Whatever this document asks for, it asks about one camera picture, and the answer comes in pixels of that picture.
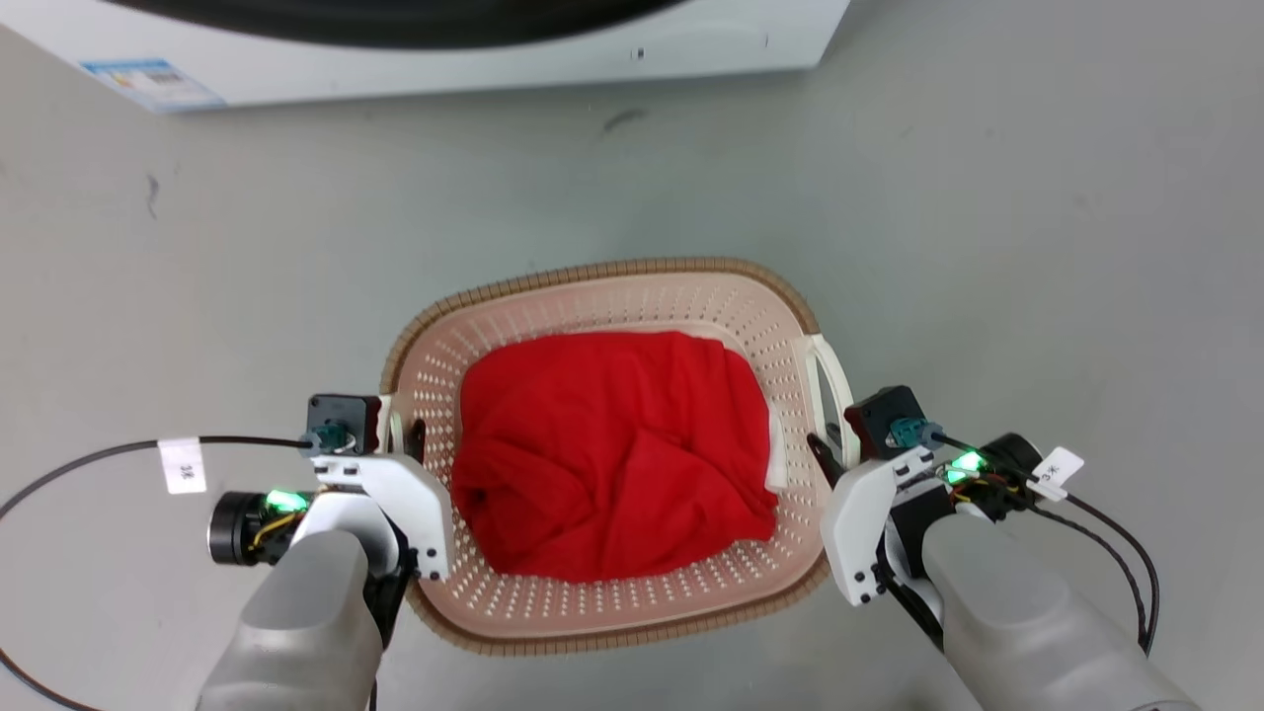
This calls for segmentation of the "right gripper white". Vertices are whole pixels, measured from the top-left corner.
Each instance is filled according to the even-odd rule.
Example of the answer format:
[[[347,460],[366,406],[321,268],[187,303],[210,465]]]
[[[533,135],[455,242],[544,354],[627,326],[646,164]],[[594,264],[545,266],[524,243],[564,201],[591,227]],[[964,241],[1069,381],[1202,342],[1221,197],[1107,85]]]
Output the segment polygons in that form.
[[[921,541],[935,522],[933,450],[904,450],[843,474],[830,442],[808,433],[806,443],[833,490],[822,514],[822,541],[841,595],[853,606],[882,593],[910,593],[934,606],[935,588],[921,563]]]

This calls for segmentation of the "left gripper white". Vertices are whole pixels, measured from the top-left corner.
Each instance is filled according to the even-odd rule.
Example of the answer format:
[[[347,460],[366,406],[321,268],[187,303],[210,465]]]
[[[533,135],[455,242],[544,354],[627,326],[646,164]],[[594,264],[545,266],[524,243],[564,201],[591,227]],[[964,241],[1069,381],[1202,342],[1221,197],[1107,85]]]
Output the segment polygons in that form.
[[[408,428],[408,455],[319,455],[312,533],[341,530],[360,541],[372,576],[389,576],[415,550],[420,577],[446,581],[454,563],[454,509],[445,486],[425,464],[428,428]]]

